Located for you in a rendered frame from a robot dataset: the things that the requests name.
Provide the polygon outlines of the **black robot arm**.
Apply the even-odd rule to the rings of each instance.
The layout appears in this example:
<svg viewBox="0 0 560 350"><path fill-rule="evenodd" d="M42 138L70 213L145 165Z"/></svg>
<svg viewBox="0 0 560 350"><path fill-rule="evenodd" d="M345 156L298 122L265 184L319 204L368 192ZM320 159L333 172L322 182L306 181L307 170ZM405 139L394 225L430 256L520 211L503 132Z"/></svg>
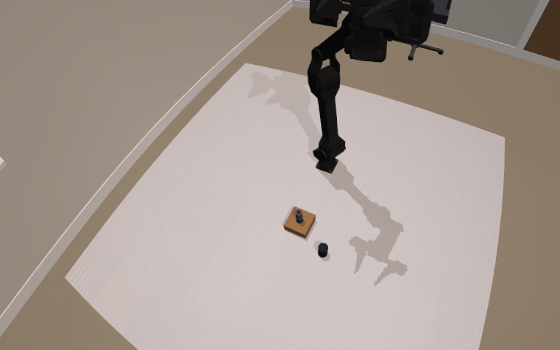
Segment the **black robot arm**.
<svg viewBox="0 0 560 350"><path fill-rule="evenodd" d="M338 135L335 96L340 87L340 64L336 53L344 48L350 59L383 62L386 59L387 39L382 30L372 30L354 26L352 13L342 21L342 26L330 37L311 51L308 67L308 84L319 102L322 137L318 148L313 151L319 160L316 168L332 173L342 154L345 141ZM321 69L323 62L330 59L330 65Z"/></svg>

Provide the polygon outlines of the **brown square block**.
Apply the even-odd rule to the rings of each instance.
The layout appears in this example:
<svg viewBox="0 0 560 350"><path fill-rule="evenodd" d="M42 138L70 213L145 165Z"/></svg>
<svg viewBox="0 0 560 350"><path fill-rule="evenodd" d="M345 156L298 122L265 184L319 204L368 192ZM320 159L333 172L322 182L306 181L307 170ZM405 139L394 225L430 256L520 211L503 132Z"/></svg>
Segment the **brown square block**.
<svg viewBox="0 0 560 350"><path fill-rule="evenodd" d="M301 210L303 214L303 221L298 222L296 219L296 211ZM314 221L316 219L316 215L313 213L309 213L298 207L294 207L291 214L289 215L288 219L284 223L284 229L294 233L297 236L306 238L308 235Z"/></svg>

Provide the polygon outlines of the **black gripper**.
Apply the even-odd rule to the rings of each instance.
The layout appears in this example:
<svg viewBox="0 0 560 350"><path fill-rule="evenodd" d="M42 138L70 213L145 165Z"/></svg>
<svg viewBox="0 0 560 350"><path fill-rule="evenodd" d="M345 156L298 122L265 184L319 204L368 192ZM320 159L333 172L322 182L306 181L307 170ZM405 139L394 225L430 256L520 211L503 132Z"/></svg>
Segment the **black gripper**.
<svg viewBox="0 0 560 350"><path fill-rule="evenodd" d="M420 45L428 39L434 3L432 0L310 0L309 20L337 28L341 10L352 13L354 26L381 29L386 38Z"/></svg>

